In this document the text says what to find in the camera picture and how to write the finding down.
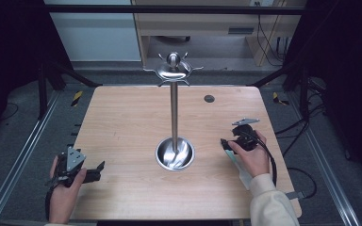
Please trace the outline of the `light wooden cabinet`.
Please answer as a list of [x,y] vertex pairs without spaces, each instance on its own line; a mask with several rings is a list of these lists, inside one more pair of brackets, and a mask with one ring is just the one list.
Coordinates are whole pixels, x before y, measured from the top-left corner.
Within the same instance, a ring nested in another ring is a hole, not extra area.
[[[131,0],[134,6],[221,6],[303,8],[307,0]],[[270,55],[270,43],[278,37],[293,36],[298,15],[254,14],[175,14],[136,13],[135,23],[140,37],[141,54],[148,53],[152,37],[242,36],[249,44],[257,66]]]

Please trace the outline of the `person's left hand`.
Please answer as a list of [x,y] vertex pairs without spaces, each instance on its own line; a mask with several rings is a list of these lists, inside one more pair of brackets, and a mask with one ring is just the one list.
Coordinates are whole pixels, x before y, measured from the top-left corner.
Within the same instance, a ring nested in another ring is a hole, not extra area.
[[49,207],[48,222],[50,224],[67,224],[69,222],[86,172],[85,168],[81,169],[70,187],[58,185],[54,188]]

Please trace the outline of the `person's right hand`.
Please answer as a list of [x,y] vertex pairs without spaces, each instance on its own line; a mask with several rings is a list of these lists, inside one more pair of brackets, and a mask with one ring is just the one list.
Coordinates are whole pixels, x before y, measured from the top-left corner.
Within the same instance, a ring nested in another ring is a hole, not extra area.
[[261,146],[256,146],[251,151],[245,151],[236,142],[229,141],[228,145],[240,157],[244,168],[255,178],[258,175],[270,172],[270,160],[266,150]]

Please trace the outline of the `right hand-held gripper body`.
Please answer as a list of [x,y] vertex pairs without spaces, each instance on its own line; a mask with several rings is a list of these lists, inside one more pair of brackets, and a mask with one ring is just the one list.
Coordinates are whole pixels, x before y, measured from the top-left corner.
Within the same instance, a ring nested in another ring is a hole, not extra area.
[[257,122],[257,120],[243,119],[233,122],[235,128],[232,129],[232,134],[236,137],[234,142],[246,152],[252,151],[259,144],[258,135],[250,125],[251,122]]

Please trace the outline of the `white panel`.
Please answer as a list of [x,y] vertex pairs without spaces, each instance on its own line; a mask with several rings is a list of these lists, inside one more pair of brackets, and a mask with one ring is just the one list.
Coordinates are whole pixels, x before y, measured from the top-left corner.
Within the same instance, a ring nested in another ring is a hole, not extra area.
[[51,12],[72,62],[140,61],[132,13]]

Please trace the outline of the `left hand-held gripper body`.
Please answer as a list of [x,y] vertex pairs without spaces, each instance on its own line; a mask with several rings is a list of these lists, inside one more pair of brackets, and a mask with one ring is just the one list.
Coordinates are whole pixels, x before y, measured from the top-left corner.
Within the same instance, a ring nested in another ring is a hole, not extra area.
[[58,155],[58,161],[54,173],[55,181],[66,187],[70,187],[75,176],[81,170],[86,156],[80,149],[69,147],[66,152]]

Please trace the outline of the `black curtain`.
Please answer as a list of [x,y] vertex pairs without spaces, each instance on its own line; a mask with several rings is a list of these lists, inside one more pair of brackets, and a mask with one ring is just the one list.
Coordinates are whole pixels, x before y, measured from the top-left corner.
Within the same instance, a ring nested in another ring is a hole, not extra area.
[[8,95],[36,81],[40,70],[55,89],[65,86],[61,72],[50,64],[72,65],[44,6],[44,0],[0,0],[0,118]]
[[311,33],[319,31],[306,67],[324,80],[331,121],[362,165],[362,0],[307,0],[305,6],[312,12],[301,17],[287,60],[297,58]]

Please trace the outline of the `yellow black striped tape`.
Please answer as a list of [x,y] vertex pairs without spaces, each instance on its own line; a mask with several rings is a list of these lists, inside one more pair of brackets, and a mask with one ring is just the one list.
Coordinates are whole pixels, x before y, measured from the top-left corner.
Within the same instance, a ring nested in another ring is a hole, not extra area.
[[272,94],[272,99],[273,99],[273,101],[274,101],[275,103],[277,103],[277,104],[280,104],[280,105],[289,105],[289,101],[282,101],[282,100],[279,99],[277,92],[274,92],[274,93]]
[[77,91],[76,94],[74,95],[74,98],[72,100],[71,106],[77,106],[81,96],[83,94],[83,91]]

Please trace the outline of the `pale green handled utensil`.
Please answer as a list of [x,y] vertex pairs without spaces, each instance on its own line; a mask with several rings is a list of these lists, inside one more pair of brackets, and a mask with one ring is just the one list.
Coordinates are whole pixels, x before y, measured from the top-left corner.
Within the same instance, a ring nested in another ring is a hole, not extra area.
[[236,168],[239,171],[239,179],[241,180],[241,182],[243,183],[244,187],[249,190],[250,189],[250,183],[252,180],[252,176],[250,175],[250,173],[244,168],[244,165],[242,163],[242,160],[240,159],[240,157],[235,154],[233,151],[231,150],[225,150],[225,153],[228,155],[228,157],[230,158],[230,160],[232,161],[232,163],[236,166]]

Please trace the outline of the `black horizontal frame bar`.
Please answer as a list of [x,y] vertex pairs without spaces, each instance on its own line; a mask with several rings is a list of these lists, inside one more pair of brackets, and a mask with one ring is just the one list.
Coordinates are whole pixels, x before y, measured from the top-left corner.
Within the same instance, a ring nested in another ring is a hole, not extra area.
[[49,12],[63,13],[175,13],[175,14],[254,14],[303,15],[309,8],[284,7],[221,7],[221,6],[160,6],[160,5],[45,5]]

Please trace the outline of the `stainless steel hook stand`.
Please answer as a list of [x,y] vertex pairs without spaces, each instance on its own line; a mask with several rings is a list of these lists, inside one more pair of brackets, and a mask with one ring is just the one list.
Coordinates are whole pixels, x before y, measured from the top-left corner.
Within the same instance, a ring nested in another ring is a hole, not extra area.
[[154,69],[144,69],[154,73],[159,79],[159,87],[170,85],[171,135],[162,139],[156,146],[156,161],[165,170],[180,171],[186,169],[194,160],[195,149],[184,137],[178,135],[178,84],[189,85],[188,78],[197,69],[186,61],[189,53],[180,56],[170,52],[166,57],[158,55],[162,62]]

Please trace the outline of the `black metal stand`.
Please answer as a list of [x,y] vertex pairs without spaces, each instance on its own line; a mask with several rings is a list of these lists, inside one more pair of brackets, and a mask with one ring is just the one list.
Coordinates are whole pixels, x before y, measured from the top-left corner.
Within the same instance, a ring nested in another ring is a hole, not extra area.
[[298,63],[297,61],[290,62],[289,64],[282,66],[279,70],[271,73],[270,75],[249,84],[249,87],[260,88],[265,84],[271,82],[275,78],[281,75],[285,75],[287,78],[283,83],[284,91],[292,91],[297,85],[300,86],[299,95],[299,112],[305,121],[308,121],[309,110],[308,110],[308,69],[304,63]]
[[66,87],[66,83],[62,78],[62,75],[66,74],[86,85],[90,88],[100,87],[99,83],[93,82],[85,76],[77,73],[75,70],[60,65],[54,61],[45,61],[38,69],[38,88],[39,88],[39,120],[41,120],[48,111],[48,99],[47,99],[47,84],[49,82],[54,90],[63,90]]

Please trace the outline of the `aluminium floor rail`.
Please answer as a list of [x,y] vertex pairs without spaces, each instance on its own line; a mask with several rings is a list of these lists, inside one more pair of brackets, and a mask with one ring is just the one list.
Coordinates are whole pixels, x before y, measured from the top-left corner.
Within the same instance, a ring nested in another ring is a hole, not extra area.
[[315,107],[322,105],[321,98],[315,94],[309,94],[306,99],[299,97],[295,93],[288,93],[287,96],[291,101],[292,108],[300,119],[303,117],[303,110],[300,108],[300,105],[308,104],[308,117],[306,121],[306,128],[304,129],[304,138],[309,146],[309,150],[313,155],[314,161],[321,174],[321,178],[325,183],[343,225],[361,226],[356,212],[342,188],[335,171],[326,159],[323,149],[311,128],[311,125],[313,124],[311,115],[315,112]]
[[25,165],[29,157],[33,153],[41,137],[41,134],[45,129],[46,124],[49,122],[51,115],[57,106],[59,96],[59,91],[52,92],[52,96],[48,102],[45,113],[35,123],[32,132],[30,133],[25,142],[25,145],[23,146],[16,160],[14,161],[3,184],[0,186],[0,214],[2,213],[8,201],[8,198],[10,197],[14,187],[16,186],[21,174],[23,173]]

